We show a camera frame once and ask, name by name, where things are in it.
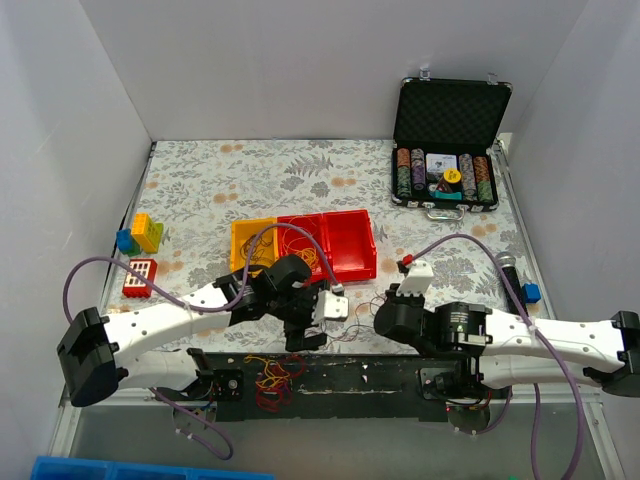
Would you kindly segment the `red double plastic bin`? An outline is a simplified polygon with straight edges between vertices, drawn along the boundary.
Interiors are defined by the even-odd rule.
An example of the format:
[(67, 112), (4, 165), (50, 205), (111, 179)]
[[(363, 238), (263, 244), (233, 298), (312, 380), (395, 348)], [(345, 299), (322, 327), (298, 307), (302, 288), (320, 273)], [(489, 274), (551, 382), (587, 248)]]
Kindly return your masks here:
[[(377, 276), (377, 249), (367, 210), (280, 216), (277, 221), (295, 225), (312, 235), (339, 282), (362, 282)], [(277, 228), (277, 236), (279, 255), (296, 254), (303, 258), (311, 268), (312, 282), (329, 278), (317, 249), (307, 237), (287, 228)]]

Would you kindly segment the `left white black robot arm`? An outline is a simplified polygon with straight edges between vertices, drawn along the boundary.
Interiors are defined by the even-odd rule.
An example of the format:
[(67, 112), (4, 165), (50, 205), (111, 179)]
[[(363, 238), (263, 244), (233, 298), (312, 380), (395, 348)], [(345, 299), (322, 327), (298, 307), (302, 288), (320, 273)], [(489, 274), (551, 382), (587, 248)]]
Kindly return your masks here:
[(62, 304), (68, 328), (56, 352), (71, 404), (88, 407), (123, 389), (163, 388), (205, 398), (213, 386), (200, 355), (165, 352), (165, 344), (209, 329), (253, 322), (264, 316), (280, 320), (288, 352), (317, 350), (324, 334), (306, 330), (348, 316), (344, 288), (335, 278), (313, 282), (306, 263), (295, 255), (272, 266), (245, 266), (183, 297), (128, 273), (163, 297), (163, 302), (125, 313), (103, 315), (97, 308), (71, 314)]

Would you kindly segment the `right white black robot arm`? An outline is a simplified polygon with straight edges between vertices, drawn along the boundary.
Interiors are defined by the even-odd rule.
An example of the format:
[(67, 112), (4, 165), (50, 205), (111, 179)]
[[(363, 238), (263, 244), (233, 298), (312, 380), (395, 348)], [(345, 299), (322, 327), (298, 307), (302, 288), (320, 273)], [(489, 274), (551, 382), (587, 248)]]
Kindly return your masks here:
[(601, 321), (520, 316), (480, 304), (451, 302), (429, 311), (423, 296), (396, 284), (374, 316), (375, 332), (421, 357), (452, 361), (436, 380), (441, 392), (475, 397), (484, 389), (574, 382), (607, 394), (639, 395), (639, 316), (619, 311)]

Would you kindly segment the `yellow plastic bin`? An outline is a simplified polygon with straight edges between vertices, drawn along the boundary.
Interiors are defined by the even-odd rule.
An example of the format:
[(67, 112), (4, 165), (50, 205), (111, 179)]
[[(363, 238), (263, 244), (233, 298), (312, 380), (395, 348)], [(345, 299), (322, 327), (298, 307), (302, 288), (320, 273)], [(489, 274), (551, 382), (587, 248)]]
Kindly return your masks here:
[(251, 266), (271, 267), (279, 258), (277, 229), (270, 228), (260, 236), (252, 253), (249, 253), (254, 237), (265, 227), (277, 222), (276, 217), (235, 220), (231, 223), (230, 270), (242, 269), (246, 262)]

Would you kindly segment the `colourful wire ball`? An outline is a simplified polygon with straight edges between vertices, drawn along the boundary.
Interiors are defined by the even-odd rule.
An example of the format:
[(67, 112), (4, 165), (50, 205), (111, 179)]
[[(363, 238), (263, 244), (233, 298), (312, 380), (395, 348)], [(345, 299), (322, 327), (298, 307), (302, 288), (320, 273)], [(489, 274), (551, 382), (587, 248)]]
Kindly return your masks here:
[(249, 354), (243, 362), (259, 362), (262, 365), (254, 381), (255, 402), (259, 409), (276, 414), (282, 407), (291, 404), (294, 380), (306, 370), (306, 363), (301, 356), (293, 354), (276, 360)]

